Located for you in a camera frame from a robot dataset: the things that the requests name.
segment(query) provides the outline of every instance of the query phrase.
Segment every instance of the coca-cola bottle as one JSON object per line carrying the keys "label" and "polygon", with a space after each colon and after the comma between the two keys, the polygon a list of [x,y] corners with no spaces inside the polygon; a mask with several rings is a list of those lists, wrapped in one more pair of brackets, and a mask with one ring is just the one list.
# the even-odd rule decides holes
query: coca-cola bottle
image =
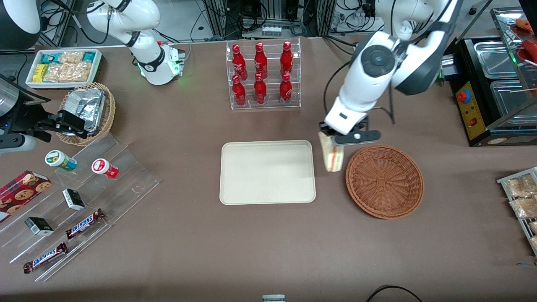
{"label": "coca-cola bottle", "polygon": [[269,76],[269,67],[267,64],[267,56],[263,51],[263,43],[256,43],[256,56],[253,58],[256,65],[256,73],[261,74],[263,79]]}
{"label": "coca-cola bottle", "polygon": [[291,76],[289,73],[284,73],[283,81],[280,84],[280,104],[283,106],[288,106],[291,102],[291,90],[293,90],[293,85],[289,81]]}
{"label": "coca-cola bottle", "polygon": [[231,89],[233,90],[233,98],[235,99],[235,103],[237,103],[237,106],[239,107],[244,107],[246,106],[246,91],[241,83],[241,79],[238,77],[238,75],[233,75],[232,80],[233,86]]}
{"label": "coca-cola bottle", "polygon": [[263,81],[261,73],[256,73],[256,82],[253,85],[253,89],[256,92],[256,102],[259,105],[263,105],[267,102],[267,85]]}
{"label": "coca-cola bottle", "polygon": [[285,73],[291,74],[293,72],[293,54],[291,53],[291,42],[284,42],[284,51],[280,57],[280,73],[283,77]]}
{"label": "coca-cola bottle", "polygon": [[231,50],[233,51],[233,69],[235,70],[235,74],[240,77],[241,81],[246,81],[248,72],[246,71],[246,61],[241,54],[241,48],[235,44]]}

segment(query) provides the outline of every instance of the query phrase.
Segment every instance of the acrylic display stand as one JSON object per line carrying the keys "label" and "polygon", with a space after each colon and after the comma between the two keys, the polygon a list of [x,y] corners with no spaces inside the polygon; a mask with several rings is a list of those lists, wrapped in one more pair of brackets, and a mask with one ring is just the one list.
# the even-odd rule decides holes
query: acrylic display stand
{"label": "acrylic display stand", "polygon": [[[293,53],[293,71],[291,72],[291,84],[293,85],[291,102],[289,105],[284,106],[280,104],[280,57],[284,50],[284,42],[291,42],[291,53]],[[246,60],[246,70],[248,72],[248,79],[242,84],[246,89],[246,106],[237,106],[235,99],[233,98],[233,91],[231,87],[233,82],[231,77],[235,74],[233,69],[233,52],[231,47],[237,44],[241,47],[241,53]],[[231,103],[231,109],[264,109],[264,108],[289,108],[300,107],[302,105],[301,100],[301,70],[300,70],[300,39],[266,39],[263,40],[263,49],[267,56],[268,61],[268,77],[264,80],[267,85],[267,101],[264,105],[259,105],[255,100],[255,92],[253,90],[253,84],[256,82],[255,74],[256,68],[253,62],[253,58],[256,56],[256,47],[250,43],[241,40],[235,42],[228,42],[226,48],[226,64],[228,71],[228,85],[229,85],[229,99]]]}
{"label": "acrylic display stand", "polygon": [[[158,181],[127,150],[127,146],[108,134],[82,149],[74,159],[78,166],[67,172],[56,169],[49,176],[52,186],[29,202],[15,215],[0,224],[0,247],[3,259],[20,267],[57,247],[65,241],[69,253],[54,258],[50,263],[39,266],[28,277],[36,282],[44,282],[64,267],[89,244],[110,229],[128,210],[149,193]],[[116,179],[97,175],[90,165],[97,158],[104,158],[119,168]],[[85,209],[75,211],[67,207],[63,199],[64,189],[77,190]],[[91,225],[87,230],[67,240],[65,231],[101,208],[105,218]],[[54,229],[50,236],[34,235],[24,220],[28,217],[42,217]]]}

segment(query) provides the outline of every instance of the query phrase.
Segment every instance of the tabletop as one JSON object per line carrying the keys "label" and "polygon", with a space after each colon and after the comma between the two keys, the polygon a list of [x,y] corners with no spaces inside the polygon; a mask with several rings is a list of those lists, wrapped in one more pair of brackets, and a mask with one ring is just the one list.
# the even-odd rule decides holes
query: tabletop
{"label": "tabletop", "polygon": [[[531,249],[495,182],[535,166],[537,147],[470,148],[448,85],[417,96],[396,91],[396,124],[373,111],[371,128],[381,131],[379,143],[416,161],[425,195],[408,217],[371,217],[351,199],[344,173],[325,171],[317,137],[323,88],[349,56],[321,38],[301,44],[302,108],[269,112],[230,109],[225,42],[194,44],[184,76],[163,86],[140,75],[126,47],[100,48],[99,81],[117,104],[111,132],[162,182],[47,282],[34,283],[0,254],[0,300],[260,301],[282,293],[288,301],[365,301],[384,284],[424,301],[537,296],[537,269],[515,265],[533,261]],[[344,74],[332,81],[329,103]],[[39,93],[53,98],[45,107],[54,111],[66,91]],[[379,104],[387,103],[385,94]],[[313,145],[312,203],[220,203],[225,143],[299,139]],[[360,147],[345,148],[344,164]],[[26,169],[52,173],[43,157],[56,148],[80,150],[54,135],[34,151],[4,154],[0,183]],[[382,298],[412,301],[397,290]]]}

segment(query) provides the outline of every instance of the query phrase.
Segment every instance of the emergency stop button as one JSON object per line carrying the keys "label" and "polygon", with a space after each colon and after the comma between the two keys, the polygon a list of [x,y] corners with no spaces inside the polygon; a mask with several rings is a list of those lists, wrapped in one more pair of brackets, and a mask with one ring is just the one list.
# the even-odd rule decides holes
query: emergency stop button
{"label": "emergency stop button", "polygon": [[464,89],[463,91],[459,92],[457,94],[457,100],[462,104],[467,104],[471,100],[470,90]]}

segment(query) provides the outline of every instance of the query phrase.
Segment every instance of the cookie box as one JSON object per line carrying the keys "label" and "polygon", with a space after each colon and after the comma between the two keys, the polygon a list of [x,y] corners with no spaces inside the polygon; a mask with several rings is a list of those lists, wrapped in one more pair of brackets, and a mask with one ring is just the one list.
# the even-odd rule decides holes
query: cookie box
{"label": "cookie box", "polygon": [[0,188],[0,222],[15,214],[41,192],[50,188],[50,180],[40,174],[24,171]]}
{"label": "cookie box", "polygon": [[[86,52],[86,53],[95,53],[95,56],[92,58],[91,69],[88,79],[85,82],[34,82],[33,76],[35,70],[38,68],[38,65],[41,65],[43,58],[47,55],[53,55],[62,53],[64,51],[75,51],[75,52]],[[35,54],[35,59],[30,68],[30,72],[26,77],[26,85],[33,89],[69,89],[80,87],[82,85],[91,84],[94,82],[95,77],[97,76],[97,71],[99,70],[99,64],[101,61],[102,54],[99,50],[95,48],[61,48],[61,49],[44,49],[38,51]]]}

